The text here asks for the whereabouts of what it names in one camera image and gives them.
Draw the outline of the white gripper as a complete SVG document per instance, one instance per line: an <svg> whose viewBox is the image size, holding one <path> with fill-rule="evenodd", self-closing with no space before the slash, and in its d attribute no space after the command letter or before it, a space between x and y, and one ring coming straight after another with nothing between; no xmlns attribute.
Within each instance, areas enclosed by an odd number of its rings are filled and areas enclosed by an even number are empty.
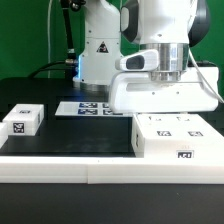
<svg viewBox="0 0 224 224"><path fill-rule="evenodd" d="M152 81L149 72L123 72L112 79L109 107L114 113L178 113L214 111L219 69L190 67L179 81Z"/></svg>

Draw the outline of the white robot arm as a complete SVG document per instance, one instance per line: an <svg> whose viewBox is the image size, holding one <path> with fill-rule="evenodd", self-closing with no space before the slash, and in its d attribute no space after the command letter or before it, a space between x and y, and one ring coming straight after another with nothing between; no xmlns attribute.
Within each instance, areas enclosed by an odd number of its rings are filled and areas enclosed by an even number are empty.
<svg viewBox="0 0 224 224"><path fill-rule="evenodd" d="M213 111L219 70L198 64L191 47L208 33L206 0L65 0L85 10L85 49L68 41L74 85L107 91L115 113Z"/></svg>

